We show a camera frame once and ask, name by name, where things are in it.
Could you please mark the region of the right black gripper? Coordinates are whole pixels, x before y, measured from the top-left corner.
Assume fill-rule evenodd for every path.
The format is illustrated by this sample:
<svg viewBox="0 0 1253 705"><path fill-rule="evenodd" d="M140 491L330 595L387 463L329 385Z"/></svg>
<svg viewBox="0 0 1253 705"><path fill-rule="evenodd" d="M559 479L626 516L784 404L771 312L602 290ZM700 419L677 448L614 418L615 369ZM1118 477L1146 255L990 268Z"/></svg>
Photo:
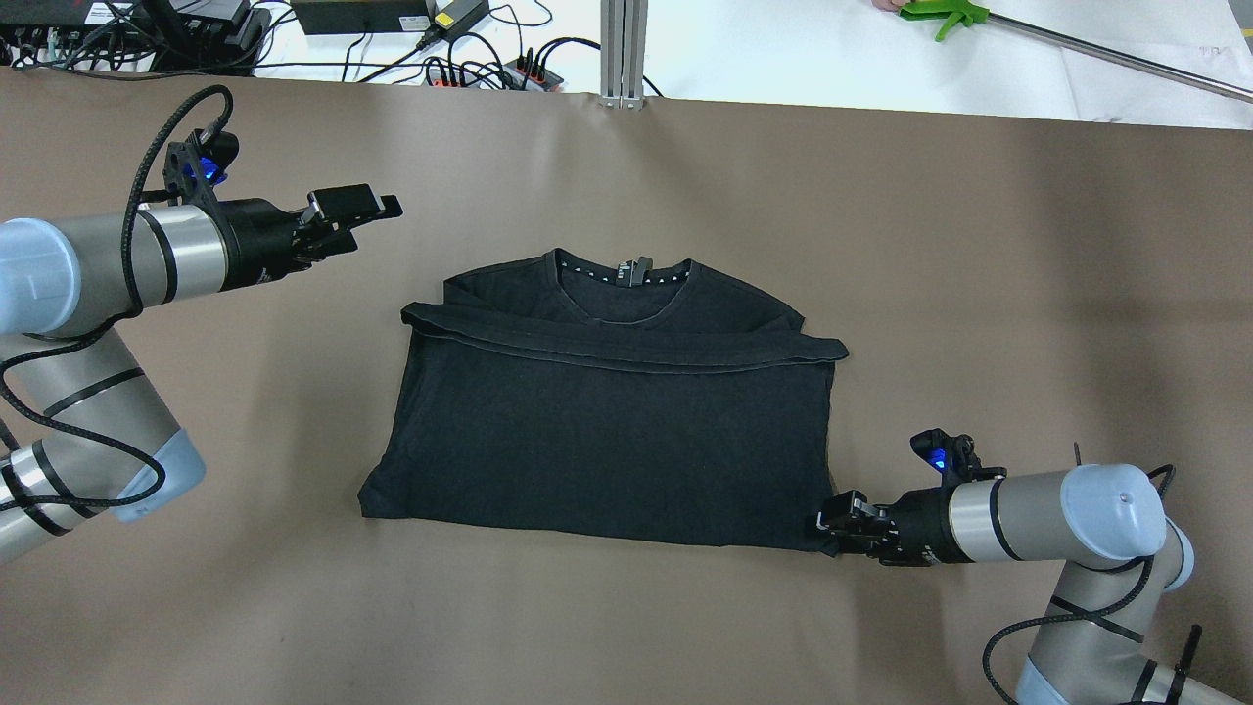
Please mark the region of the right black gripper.
<svg viewBox="0 0 1253 705"><path fill-rule="evenodd" d="M954 535L952 488L908 491L895 503L872 503L850 490L827 498L806 518L809 550L823 556L860 553L888 567L967 565L974 561Z"/></svg>

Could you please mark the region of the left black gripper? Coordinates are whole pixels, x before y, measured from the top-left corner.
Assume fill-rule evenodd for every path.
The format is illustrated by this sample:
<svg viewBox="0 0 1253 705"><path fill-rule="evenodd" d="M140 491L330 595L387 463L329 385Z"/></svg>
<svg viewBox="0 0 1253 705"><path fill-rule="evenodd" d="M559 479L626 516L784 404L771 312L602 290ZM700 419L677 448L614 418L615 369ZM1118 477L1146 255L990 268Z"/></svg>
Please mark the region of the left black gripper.
<svg viewBox="0 0 1253 705"><path fill-rule="evenodd" d="M226 277L223 291L268 284L309 269L333 255L357 250L353 229L403 215L398 197L377 197L367 184L331 187L308 193L293 212L262 198L223 202Z"/></svg>

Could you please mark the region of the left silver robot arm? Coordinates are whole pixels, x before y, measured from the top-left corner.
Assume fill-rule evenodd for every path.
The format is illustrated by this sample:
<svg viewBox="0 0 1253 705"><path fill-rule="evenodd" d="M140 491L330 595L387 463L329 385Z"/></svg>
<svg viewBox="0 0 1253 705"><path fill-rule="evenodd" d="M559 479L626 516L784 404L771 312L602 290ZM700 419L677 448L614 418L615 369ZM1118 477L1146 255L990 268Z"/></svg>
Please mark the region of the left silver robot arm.
<svg viewBox="0 0 1253 705"><path fill-rule="evenodd" d="M224 293L353 253L352 229L402 214L366 184L309 193L284 212L262 198L137 214L133 273L143 307ZM74 341L132 304L122 217L3 224L3 359L31 354L18 378L58 428L3 460L3 561L13 562L99 513L144 518L205 478L205 461L112 329Z"/></svg>

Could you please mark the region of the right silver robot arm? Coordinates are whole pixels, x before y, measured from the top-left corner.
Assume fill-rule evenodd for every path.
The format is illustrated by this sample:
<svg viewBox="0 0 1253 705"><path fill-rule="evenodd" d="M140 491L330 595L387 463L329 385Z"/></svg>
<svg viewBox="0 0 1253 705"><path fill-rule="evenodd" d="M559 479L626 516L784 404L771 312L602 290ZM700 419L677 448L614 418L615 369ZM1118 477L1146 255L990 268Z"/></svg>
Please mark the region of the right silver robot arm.
<svg viewBox="0 0 1253 705"><path fill-rule="evenodd" d="M930 567L1060 558L1046 611L1007 625L984 647L984 675L1006 704L1230 704L1192 677L1202 629L1177 662L1141 652L1160 599L1189 580L1187 533L1163 507L1173 467L1078 465L1010 477L938 451L923 458L935 488L872 503L832 496L811 531L843 553L881 565Z"/></svg>

